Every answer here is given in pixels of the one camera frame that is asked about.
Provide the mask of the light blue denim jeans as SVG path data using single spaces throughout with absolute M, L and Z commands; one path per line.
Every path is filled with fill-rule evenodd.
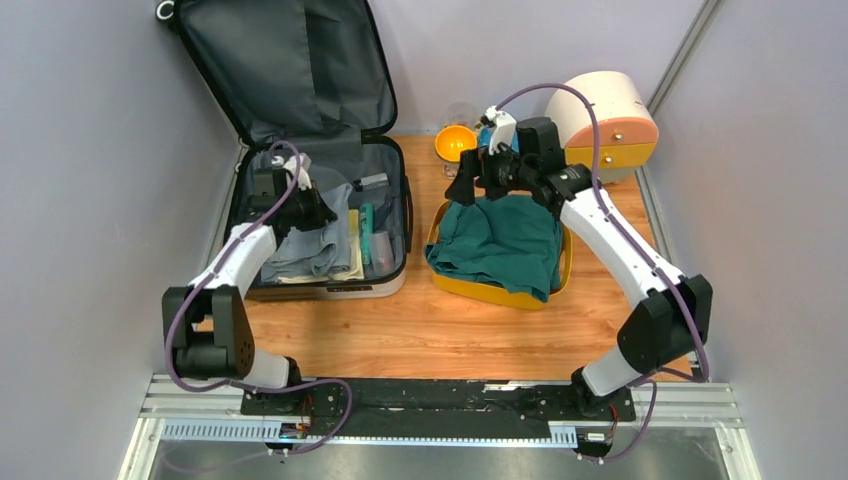
M 337 219 L 318 230 L 293 229 L 262 266 L 260 279 L 263 283 L 279 283 L 281 277 L 329 278 L 351 268 L 348 199 L 352 191 L 350 184 L 341 184 L 321 193 Z

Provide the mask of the beige sandal shoe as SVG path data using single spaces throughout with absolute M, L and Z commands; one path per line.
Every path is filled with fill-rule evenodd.
M 327 275 L 300 275 L 300 276 L 278 276 L 278 284 L 306 284 L 325 281 L 353 281 L 365 278 L 365 268 L 362 260 L 362 249 L 359 229 L 359 212 L 357 209 L 348 211 L 349 233 L 348 242 L 350 247 L 350 266 L 338 271 L 331 271 Z

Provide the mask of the black white space suitcase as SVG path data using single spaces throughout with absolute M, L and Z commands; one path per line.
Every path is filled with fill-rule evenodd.
M 270 147 L 293 143 L 312 159 L 320 191 L 385 172 L 387 187 L 352 191 L 348 206 L 374 205 L 373 229 L 387 231 L 394 271 L 306 284 L 263 283 L 252 300 L 385 297 L 405 280 L 413 199 L 400 146 L 390 69 L 366 1 L 161 1 L 155 15 L 177 34 L 246 152 L 236 165 L 229 226 L 256 218 L 277 195 Z

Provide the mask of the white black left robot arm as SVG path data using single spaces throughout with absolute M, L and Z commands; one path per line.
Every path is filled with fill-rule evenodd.
M 304 405 L 305 387 L 292 379 L 294 365 L 259 349 L 244 299 L 263 264 L 293 230 L 321 229 L 336 220 L 307 168 L 273 171 L 282 195 L 253 221 L 235 225 L 223 249 L 194 280 L 168 288 L 162 298 L 164 356 L 168 375 L 194 393 L 225 385 L 267 393 L 283 415 Z

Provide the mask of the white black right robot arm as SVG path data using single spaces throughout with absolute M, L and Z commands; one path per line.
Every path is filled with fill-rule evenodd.
M 516 121 L 491 108 L 481 121 L 491 130 L 489 142 L 461 153 L 446 198 L 471 205 L 478 188 L 489 200 L 512 191 L 530 193 L 589 246 L 632 308 L 615 346 L 574 372 L 574 412 L 596 418 L 618 390 L 689 353 L 702 355 L 713 296 L 709 281 L 688 276 L 664 259 L 613 207 L 590 167 L 566 162 L 552 120 Z

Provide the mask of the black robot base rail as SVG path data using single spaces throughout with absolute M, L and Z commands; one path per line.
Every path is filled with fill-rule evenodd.
M 554 440 L 600 456 L 636 418 L 627 389 L 591 400 L 569 382 L 351 378 L 288 394 L 244 393 L 246 416 L 291 417 L 309 437 Z

